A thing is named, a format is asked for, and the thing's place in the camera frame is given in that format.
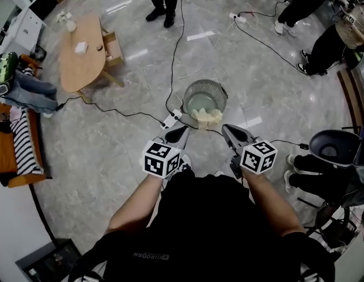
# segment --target metal wire basket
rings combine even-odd
[[[209,79],[200,79],[193,82],[186,89],[183,97],[183,110],[192,118],[193,110],[205,109],[208,113],[213,109],[224,112],[227,105],[228,94],[217,82]]]

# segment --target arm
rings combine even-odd
[[[255,204],[262,210],[276,234],[285,236],[293,232],[305,232],[293,207],[273,188],[268,179],[242,168]]]
[[[352,25],[352,30],[356,37],[364,44],[364,34],[355,25]]]
[[[148,174],[109,221],[105,233],[138,231],[147,227],[159,198],[163,179]]]

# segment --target black shirt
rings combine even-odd
[[[248,194],[228,176],[178,173],[161,193],[149,228],[103,236],[78,261],[69,281],[104,261],[105,281],[141,277],[298,281],[301,263],[325,282],[334,281],[328,252],[304,233],[275,235]]]

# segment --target open drawer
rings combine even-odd
[[[105,67],[111,67],[123,62],[123,55],[116,33],[110,32],[102,39],[107,53]]]

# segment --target white cable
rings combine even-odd
[[[216,42],[216,44],[213,46],[213,49],[215,49],[216,48],[216,46],[217,46],[217,44],[218,44],[218,41],[221,39],[221,37],[233,26],[233,24],[234,24],[235,22],[233,22],[232,24],[230,24],[229,25],[229,27],[227,28],[227,30],[226,31],[224,31],[224,33],[217,39],[217,42]],[[207,57],[205,58],[205,60],[204,60],[204,62],[203,62],[203,64],[201,65],[201,67],[199,68],[199,69],[197,69],[194,73],[192,73],[192,74],[189,74],[189,75],[186,75],[186,76],[182,76],[181,78],[178,78],[177,80],[176,80],[176,82],[178,81],[178,80],[181,80],[181,79],[185,79],[185,78],[188,78],[188,77],[190,77],[190,76],[193,76],[194,74],[196,74],[196,73],[198,73],[200,70],[202,70],[202,68],[205,66],[205,64],[207,63],[207,59],[208,59],[208,57],[209,57],[209,55],[210,55],[210,53],[208,53],[207,54]],[[172,85],[172,87],[171,87],[171,91],[172,91],[172,93],[174,94],[174,96],[181,102],[181,104],[183,105],[183,101],[179,98],[179,96],[175,93],[175,91],[174,91],[174,89],[173,89],[173,85]]]
[[[248,6],[250,6],[250,8],[251,8],[251,15],[253,15],[254,17],[256,17],[256,19],[257,19],[257,28],[255,29],[254,27],[252,27],[251,26],[251,24],[248,22],[248,20],[246,20],[246,23],[248,24],[248,26],[250,26],[250,28],[251,29],[253,29],[253,30],[255,30],[255,31],[257,31],[258,30],[258,22],[259,22],[259,18],[258,18],[258,16],[256,15],[256,14],[254,14],[254,9],[252,8],[252,6],[251,6],[251,4],[250,3],[248,3],[248,2],[246,2],[246,4],[248,5]]]

